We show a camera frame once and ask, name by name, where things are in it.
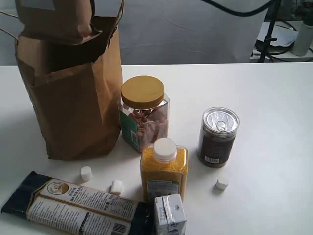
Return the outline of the dark can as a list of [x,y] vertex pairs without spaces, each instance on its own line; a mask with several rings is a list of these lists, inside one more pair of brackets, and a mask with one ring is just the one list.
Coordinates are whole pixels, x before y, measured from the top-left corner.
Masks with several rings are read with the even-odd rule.
[[198,159],[208,167],[225,166],[239,125],[238,116],[230,109],[213,107],[204,111],[197,147]]

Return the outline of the brown paper bag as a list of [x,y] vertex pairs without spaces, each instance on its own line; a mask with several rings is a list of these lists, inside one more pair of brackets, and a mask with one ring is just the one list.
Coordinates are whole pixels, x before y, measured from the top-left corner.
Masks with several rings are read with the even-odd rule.
[[51,159],[102,156],[116,144],[124,5],[96,16],[92,0],[15,1],[24,25],[15,58]]

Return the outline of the nut jar with yellow lid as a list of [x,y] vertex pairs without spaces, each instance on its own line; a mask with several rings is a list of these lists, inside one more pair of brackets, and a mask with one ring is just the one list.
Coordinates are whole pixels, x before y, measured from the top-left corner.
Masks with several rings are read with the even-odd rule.
[[140,75],[124,82],[118,108],[122,137],[136,151],[168,136],[170,99],[159,79]]

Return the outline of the yellow millet bottle white cap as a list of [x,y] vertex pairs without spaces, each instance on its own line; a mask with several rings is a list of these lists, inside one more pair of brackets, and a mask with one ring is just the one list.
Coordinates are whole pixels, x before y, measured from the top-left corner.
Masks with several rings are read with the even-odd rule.
[[184,199],[188,165],[187,148],[176,145],[170,138],[160,138],[146,146],[140,160],[145,201],[171,194],[179,194]]

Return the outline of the white marshmallow middle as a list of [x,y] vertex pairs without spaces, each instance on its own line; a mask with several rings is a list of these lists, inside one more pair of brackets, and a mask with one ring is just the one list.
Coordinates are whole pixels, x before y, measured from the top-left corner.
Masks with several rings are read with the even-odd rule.
[[123,190],[123,182],[120,180],[113,180],[110,187],[110,194],[120,195]]

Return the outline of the white marshmallow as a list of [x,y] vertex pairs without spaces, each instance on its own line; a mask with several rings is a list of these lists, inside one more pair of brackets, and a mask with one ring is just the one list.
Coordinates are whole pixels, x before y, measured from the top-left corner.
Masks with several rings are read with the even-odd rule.
[[228,180],[226,178],[218,178],[215,187],[220,190],[225,190],[228,186]]
[[92,169],[90,166],[84,166],[80,171],[81,178],[84,182],[88,182],[93,179]]
[[110,194],[120,195],[123,190],[123,182],[120,180],[113,180],[110,187]]

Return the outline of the white backdrop cloth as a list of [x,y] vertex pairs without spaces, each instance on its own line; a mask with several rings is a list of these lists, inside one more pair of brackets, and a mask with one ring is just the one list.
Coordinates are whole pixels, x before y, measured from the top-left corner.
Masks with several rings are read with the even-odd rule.
[[[16,0],[0,3],[0,63],[17,65],[15,38],[24,25]],[[227,64],[250,60],[267,11],[241,18],[202,0],[93,0],[96,16],[116,16],[121,64]]]

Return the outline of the white marshmallow left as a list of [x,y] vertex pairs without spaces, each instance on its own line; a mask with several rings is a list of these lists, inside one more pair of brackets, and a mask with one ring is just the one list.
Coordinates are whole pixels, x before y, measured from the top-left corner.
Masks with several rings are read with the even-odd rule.
[[93,179],[92,169],[90,166],[84,166],[80,171],[81,178],[84,182],[88,182]]

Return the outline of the white marshmallow right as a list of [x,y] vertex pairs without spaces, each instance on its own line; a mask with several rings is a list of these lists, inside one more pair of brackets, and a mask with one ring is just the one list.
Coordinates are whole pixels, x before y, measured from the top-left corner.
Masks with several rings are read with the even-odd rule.
[[228,186],[228,180],[226,178],[218,178],[215,187],[220,190],[225,190]]

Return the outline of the small white milk carton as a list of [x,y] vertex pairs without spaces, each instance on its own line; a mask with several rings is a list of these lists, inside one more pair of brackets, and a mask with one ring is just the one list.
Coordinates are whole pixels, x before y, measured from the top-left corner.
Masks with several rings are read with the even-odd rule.
[[187,219],[179,194],[156,197],[154,200],[157,235],[184,235]]

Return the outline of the dark noodle packet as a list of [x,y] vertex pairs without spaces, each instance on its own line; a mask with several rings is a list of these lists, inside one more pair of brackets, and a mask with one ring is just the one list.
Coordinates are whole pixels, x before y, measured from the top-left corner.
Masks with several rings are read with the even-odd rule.
[[153,207],[30,172],[1,212],[72,235],[150,235]]

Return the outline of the white cylinder container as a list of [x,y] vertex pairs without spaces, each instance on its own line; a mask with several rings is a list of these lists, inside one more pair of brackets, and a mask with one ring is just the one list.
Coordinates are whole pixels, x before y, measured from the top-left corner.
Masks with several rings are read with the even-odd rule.
[[307,17],[298,31],[291,52],[296,56],[305,56],[313,41],[313,18]]

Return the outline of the black tripod stand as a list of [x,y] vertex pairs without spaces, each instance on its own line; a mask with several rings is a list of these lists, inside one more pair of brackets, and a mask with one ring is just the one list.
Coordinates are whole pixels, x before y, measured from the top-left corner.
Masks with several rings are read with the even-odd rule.
[[258,43],[255,44],[256,50],[261,52],[260,57],[257,61],[258,63],[263,63],[265,61],[265,57],[267,55],[267,51],[270,46],[270,43],[277,40],[276,38],[272,38],[272,32],[273,32],[273,28],[277,19],[280,5],[281,5],[281,0],[275,0],[273,6],[271,6],[268,9],[268,12],[269,12],[268,15],[270,16],[270,23],[268,26],[268,31],[263,41],[263,47],[259,49]]

